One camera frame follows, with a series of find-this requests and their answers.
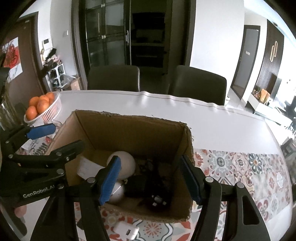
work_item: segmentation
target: door handle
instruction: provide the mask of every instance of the door handle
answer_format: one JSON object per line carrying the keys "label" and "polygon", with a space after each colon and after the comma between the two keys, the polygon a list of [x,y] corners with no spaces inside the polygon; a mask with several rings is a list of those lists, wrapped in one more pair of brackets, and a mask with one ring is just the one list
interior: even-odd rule
{"label": "door handle", "polygon": [[126,46],[129,46],[129,32],[126,30]]}

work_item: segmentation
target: basket of oranges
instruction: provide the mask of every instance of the basket of oranges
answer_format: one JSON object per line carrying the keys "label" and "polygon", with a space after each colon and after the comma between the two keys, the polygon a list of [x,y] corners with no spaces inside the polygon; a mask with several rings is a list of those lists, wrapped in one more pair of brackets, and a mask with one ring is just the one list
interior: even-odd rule
{"label": "basket of oranges", "polygon": [[46,124],[57,117],[61,108],[62,103],[59,92],[49,92],[40,97],[35,96],[29,101],[29,107],[24,116],[24,121],[30,126],[42,118]]}

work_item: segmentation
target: door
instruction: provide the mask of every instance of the door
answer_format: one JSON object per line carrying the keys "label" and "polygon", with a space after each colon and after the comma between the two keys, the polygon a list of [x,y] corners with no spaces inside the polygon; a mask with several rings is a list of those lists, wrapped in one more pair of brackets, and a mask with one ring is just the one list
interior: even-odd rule
{"label": "door", "polygon": [[254,67],[259,36],[260,26],[245,25],[241,53],[231,85],[239,98],[244,95]]}
{"label": "door", "polygon": [[130,6],[130,0],[86,0],[89,67],[131,64]]}
{"label": "door", "polygon": [[9,83],[9,97],[22,119],[29,100],[43,94],[33,59],[33,21],[30,18],[16,22],[2,43],[2,50],[6,52],[4,66],[11,68],[10,76],[13,77]]}

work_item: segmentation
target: white ball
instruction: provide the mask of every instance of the white ball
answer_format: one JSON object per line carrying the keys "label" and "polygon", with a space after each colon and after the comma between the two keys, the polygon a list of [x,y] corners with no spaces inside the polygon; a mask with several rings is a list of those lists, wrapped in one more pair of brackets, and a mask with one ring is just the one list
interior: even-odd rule
{"label": "white ball", "polygon": [[119,203],[123,197],[124,197],[124,185],[121,181],[116,182],[108,203],[110,204]]}
{"label": "white ball", "polygon": [[107,160],[107,165],[109,164],[113,156],[118,156],[121,160],[121,170],[119,172],[117,180],[125,180],[135,173],[136,162],[130,153],[126,151],[116,151],[112,153]]}

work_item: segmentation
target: sliding glass door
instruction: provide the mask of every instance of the sliding glass door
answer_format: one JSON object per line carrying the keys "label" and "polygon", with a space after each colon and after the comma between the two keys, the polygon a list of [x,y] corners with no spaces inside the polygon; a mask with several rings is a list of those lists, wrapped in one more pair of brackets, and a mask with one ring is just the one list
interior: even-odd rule
{"label": "sliding glass door", "polygon": [[84,0],[80,5],[86,74],[92,66],[131,64],[130,0]]}

